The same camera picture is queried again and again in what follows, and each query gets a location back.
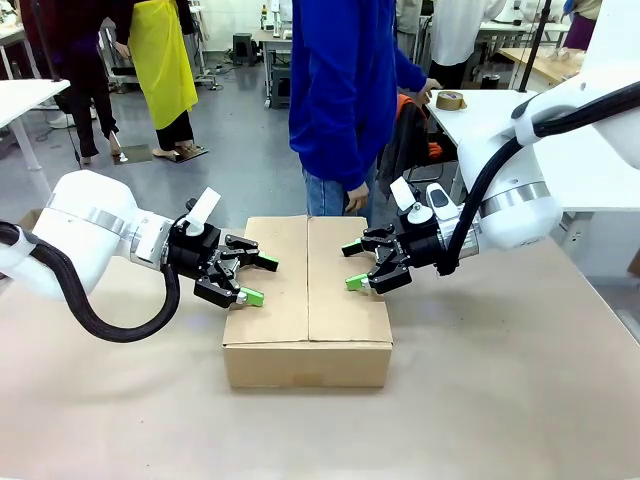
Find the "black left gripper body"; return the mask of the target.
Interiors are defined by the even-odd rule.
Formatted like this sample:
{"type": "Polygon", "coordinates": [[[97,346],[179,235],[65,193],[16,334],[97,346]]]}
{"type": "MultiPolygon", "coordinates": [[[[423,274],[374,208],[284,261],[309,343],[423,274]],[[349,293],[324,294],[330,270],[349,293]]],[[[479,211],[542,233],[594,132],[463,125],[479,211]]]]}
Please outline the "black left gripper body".
{"type": "Polygon", "coordinates": [[[196,236],[189,236],[186,230],[184,224],[171,227],[166,260],[178,275],[198,280],[206,273],[208,261],[219,246],[221,230],[208,223],[196,236]]]}

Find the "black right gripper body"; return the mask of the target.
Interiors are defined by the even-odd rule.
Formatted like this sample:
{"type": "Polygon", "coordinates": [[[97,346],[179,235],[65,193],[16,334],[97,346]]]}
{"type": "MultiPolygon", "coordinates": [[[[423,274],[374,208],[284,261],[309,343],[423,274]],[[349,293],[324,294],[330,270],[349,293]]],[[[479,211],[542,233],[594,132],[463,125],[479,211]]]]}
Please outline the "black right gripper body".
{"type": "Polygon", "coordinates": [[[447,251],[437,221],[405,224],[402,232],[398,234],[398,241],[405,254],[405,264],[409,267],[422,268],[433,265],[444,257],[447,251]]]}

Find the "person's right hand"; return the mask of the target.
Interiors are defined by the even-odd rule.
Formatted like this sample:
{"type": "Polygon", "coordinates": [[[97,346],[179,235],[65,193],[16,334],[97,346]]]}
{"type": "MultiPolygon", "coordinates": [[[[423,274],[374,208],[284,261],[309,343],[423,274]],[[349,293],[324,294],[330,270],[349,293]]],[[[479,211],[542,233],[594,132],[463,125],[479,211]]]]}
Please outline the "person's right hand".
{"type": "Polygon", "coordinates": [[[365,209],[369,203],[370,190],[366,182],[356,189],[347,192],[348,202],[345,207],[347,214],[357,213],[365,209]]]}

